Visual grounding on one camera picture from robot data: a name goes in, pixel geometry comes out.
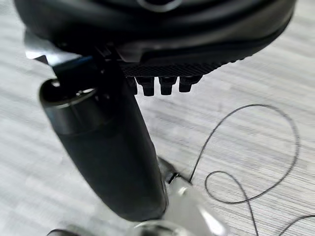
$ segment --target wood grain pattern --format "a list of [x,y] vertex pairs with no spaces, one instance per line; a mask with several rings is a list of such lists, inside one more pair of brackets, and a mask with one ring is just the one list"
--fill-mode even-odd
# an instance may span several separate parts
[[[171,96],[137,95],[157,153],[189,174],[209,132],[237,107],[264,103],[279,107],[297,123],[301,155],[283,184],[252,203],[262,236],[276,236],[293,219],[315,213],[315,2],[300,0],[288,30],[262,52],[223,66]],[[3,236],[43,236],[67,228],[82,236],[122,236],[130,223],[95,196],[67,157],[37,102],[50,68],[27,60],[23,25],[12,2],[0,0],[0,232]],[[156,81],[156,93],[159,87]],[[193,180],[205,193],[207,173],[235,175],[253,196],[284,172],[294,151],[282,117],[248,108],[229,118],[209,143]],[[215,193],[227,200],[242,195],[231,180],[215,177]],[[232,236],[254,234],[247,207],[209,204],[232,227]],[[304,220],[285,236],[315,235]]]

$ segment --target textured black surface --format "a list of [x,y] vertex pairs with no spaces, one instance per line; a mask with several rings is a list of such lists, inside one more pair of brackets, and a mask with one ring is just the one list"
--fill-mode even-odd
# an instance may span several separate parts
[[171,65],[134,65],[125,64],[122,70],[126,76],[193,76],[205,75],[219,68],[226,62],[221,63],[184,63]]

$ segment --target black pole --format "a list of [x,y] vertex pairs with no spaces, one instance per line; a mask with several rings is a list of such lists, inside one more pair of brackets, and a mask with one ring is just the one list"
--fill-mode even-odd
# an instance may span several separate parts
[[125,81],[69,96],[48,80],[39,96],[69,156],[109,208],[129,221],[163,216],[156,151]]

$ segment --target black rubber grip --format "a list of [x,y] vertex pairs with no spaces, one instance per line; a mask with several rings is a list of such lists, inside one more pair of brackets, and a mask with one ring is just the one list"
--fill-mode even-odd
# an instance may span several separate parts
[[56,97],[51,81],[42,106],[73,162],[116,214],[129,221],[160,218],[167,205],[154,145],[126,84],[119,98],[92,91]]

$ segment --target thin black wire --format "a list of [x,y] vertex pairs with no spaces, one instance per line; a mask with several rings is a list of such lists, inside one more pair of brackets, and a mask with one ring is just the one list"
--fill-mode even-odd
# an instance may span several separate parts
[[[198,156],[198,159],[196,161],[196,164],[191,172],[191,175],[189,177],[189,182],[191,183],[192,181],[192,178],[196,172],[196,169],[197,169],[197,166],[202,158],[202,154],[205,150],[205,148],[207,147],[207,144],[208,142],[210,141],[210,139],[212,138],[212,136],[214,135],[214,133],[216,132],[216,130],[222,125],[222,123],[227,119],[229,118],[231,115],[233,115],[234,113],[236,113],[237,111],[239,110],[242,110],[244,108],[247,108],[247,107],[265,107],[265,108],[268,108],[268,109],[271,109],[273,111],[276,111],[278,114],[280,114],[283,118],[285,118],[287,120],[287,122],[290,124],[290,127],[292,129],[292,132],[293,132],[293,135],[294,135],[294,138],[295,138],[295,152],[294,152],[294,155],[293,155],[293,160],[291,162],[291,164],[289,165],[286,173],[274,184],[272,185],[271,187],[267,188],[265,191],[261,192],[260,194],[254,196],[254,197],[251,197],[251,198],[248,198],[244,188],[242,187],[241,183],[231,174],[227,173],[227,172],[224,172],[224,171],[214,171],[214,172],[211,172],[210,174],[207,175],[206,179],[205,179],[205,182],[204,182],[204,185],[205,185],[205,189],[208,193],[208,195],[215,199],[216,201],[218,202],[221,202],[221,203],[225,203],[225,204],[229,204],[229,205],[236,205],[236,204],[243,204],[243,203],[247,203],[248,207],[249,207],[249,210],[250,210],[250,213],[251,213],[251,217],[252,217],[252,222],[253,222],[253,226],[255,228],[255,232],[256,232],[256,235],[259,236],[258,234],[258,230],[257,230],[257,225],[256,225],[256,221],[255,221],[255,218],[254,218],[254,214],[253,214],[253,211],[252,211],[252,206],[250,204],[250,201],[254,200],[254,199],[257,199],[259,197],[261,197],[262,195],[266,194],[267,192],[269,192],[270,190],[274,189],[276,186],[278,186],[292,171],[292,169],[294,168],[294,166],[296,165],[296,162],[297,162],[297,159],[298,159],[298,156],[300,154],[300,136],[299,136],[299,131],[298,131],[298,128],[295,124],[295,122],[293,121],[293,119],[291,119],[291,117],[289,117],[286,113],[284,113],[282,110],[280,110],[279,108],[277,107],[274,107],[272,105],[267,105],[267,104],[249,104],[249,105],[246,105],[246,106],[243,106],[243,107],[240,107],[240,108],[237,108],[235,109],[234,111],[230,112],[229,114],[227,114],[217,125],[216,127],[212,130],[212,132],[210,133],[210,135],[208,136],[206,142],[204,143],[201,151],[200,151],[200,154]],[[244,198],[245,200],[243,201],[238,201],[238,202],[229,202],[229,201],[224,201],[224,200],[221,200],[221,199],[218,199],[217,197],[215,197],[211,191],[209,190],[208,188],[208,181],[210,179],[210,177],[212,177],[214,174],[225,174],[225,175],[228,175],[230,178],[232,178],[238,185],[238,187],[240,188],[240,190],[242,191],[243,195],[244,195]],[[279,236],[283,235],[292,225],[294,225],[296,222],[302,220],[302,219],[306,219],[306,218],[313,218],[315,217],[315,215],[307,215],[307,216],[301,216],[299,218],[297,218],[296,220],[294,220],[293,222],[291,222],[280,234]]]

